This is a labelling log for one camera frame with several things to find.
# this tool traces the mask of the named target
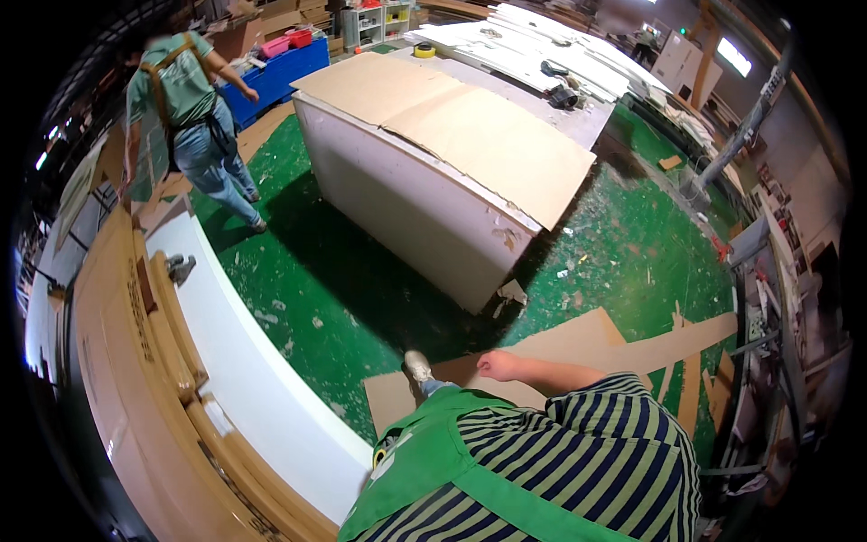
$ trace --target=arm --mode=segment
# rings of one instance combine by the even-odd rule
[[[503,350],[485,353],[479,358],[477,366],[482,376],[500,382],[517,380],[535,388],[546,397],[590,386],[605,377],[602,371],[589,367],[544,362],[530,357],[515,356]]]
[[[127,144],[123,156],[123,165],[127,169],[127,180],[121,185],[118,190],[118,196],[123,193],[133,184],[135,180],[135,167],[139,162],[139,143],[141,142],[141,121],[133,122],[127,129]]]
[[[244,98],[253,103],[259,102],[259,93],[248,87],[247,83],[245,83],[244,80],[241,79],[241,76],[238,75],[238,72],[235,71],[235,68],[230,66],[228,62],[217,53],[217,51],[211,51],[205,55],[205,63],[213,74],[219,75],[223,79],[227,80],[233,87],[240,90],[241,94],[244,95]]]

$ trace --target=white table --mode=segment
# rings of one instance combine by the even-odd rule
[[[519,83],[452,59],[391,55],[486,88],[590,150],[614,109],[553,108]],[[292,95],[323,197],[473,314],[482,310],[531,240],[535,220],[427,151],[329,104]]]

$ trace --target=green apron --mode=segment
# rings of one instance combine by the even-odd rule
[[[632,540],[511,483],[476,463],[458,431],[458,418],[487,407],[515,405],[475,389],[442,388],[385,430],[374,448],[370,480],[343,522],[348,542],[448,482],[520,531],[542,542]],[[387,436],[400,432],[383,455]]]

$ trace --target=window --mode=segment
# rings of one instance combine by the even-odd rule
[[[731,42],[726,38],[720,40],[720,45],[716,48],[716,52],[720,53],[723,58],[732,63],[741,75],[746,77],[753,67],[753,63],[748,61],[737,49],[734,48]]]

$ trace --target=shirt sleeve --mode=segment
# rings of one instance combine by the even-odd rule
[[[545,404],[556,423],[581,434],[643,438],[674,444],[677,421],[656,402],[635,373],[614,373]]]
[[[208,53],[214,50],[214,46],[208,43],[198,32],[191,30],[190,37],[192,38],[192,43],[196,46],[196,49],[199,50],[200,55],[207,56]]]
[[[135,72],[127,87],[127,122],[133,124],[145,116],[147,110],[148,85],[143,79],[144,73]]]

